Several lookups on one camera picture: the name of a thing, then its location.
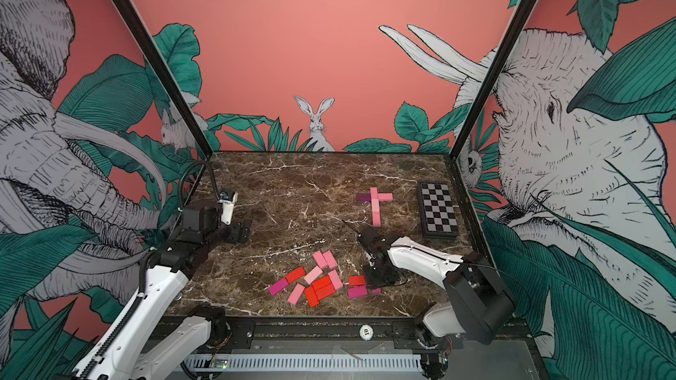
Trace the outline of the light pink block edge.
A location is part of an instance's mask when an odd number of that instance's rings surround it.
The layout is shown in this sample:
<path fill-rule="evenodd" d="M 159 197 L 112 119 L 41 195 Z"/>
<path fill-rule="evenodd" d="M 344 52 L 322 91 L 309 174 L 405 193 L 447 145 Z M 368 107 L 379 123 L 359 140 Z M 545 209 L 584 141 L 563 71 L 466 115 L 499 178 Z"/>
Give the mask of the light pink block edge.
<path fill-rule="evenodd" d="M 380 203 L 380 193 L 378 192 L 378 188 L 371 188 L 370 189 L 370 200 L 371 200 L 371 203 L 375 203 L 375 204 Z"/>

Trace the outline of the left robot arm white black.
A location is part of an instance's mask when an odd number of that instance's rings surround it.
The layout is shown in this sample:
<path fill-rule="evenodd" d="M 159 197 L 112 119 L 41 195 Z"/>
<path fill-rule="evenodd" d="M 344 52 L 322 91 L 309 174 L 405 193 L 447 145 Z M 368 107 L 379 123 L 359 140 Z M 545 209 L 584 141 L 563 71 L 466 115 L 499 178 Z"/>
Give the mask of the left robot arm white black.
<path fill-rule="evenodd" d="M 222 308 L 199 304 L 149 352 L 146 342 L 174 299 L 181 294 L 209 252 L 226 241 L 248 237 L 247 222 L 233 223 L 234 198 L 191 202 L 181 224 L 158 250 L 146 255 L 139 285 L 113 325 L 79 360 L 70 379 L 166 379 L 197 348 L 220 349 L 233 328 Z"/>

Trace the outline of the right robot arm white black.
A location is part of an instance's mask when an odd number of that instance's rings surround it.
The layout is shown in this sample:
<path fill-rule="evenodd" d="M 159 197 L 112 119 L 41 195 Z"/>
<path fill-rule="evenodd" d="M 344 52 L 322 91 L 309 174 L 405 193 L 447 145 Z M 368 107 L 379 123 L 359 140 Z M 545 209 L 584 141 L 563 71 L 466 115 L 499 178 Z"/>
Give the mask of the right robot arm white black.
<path fill-rule="evenodd" d="M 516 298 L 480 253 L 443 253 L 410 237 L 384 236 L 370 226 L 358 232 L 357 241 L 369 258 L 362 266 L 368 287 L 398 286 L 410 272 L 445 291 L 445 302 L 415 318 L 412 336 L 423 348 L 454 337 L 489 345 L 516 310 Z"/>

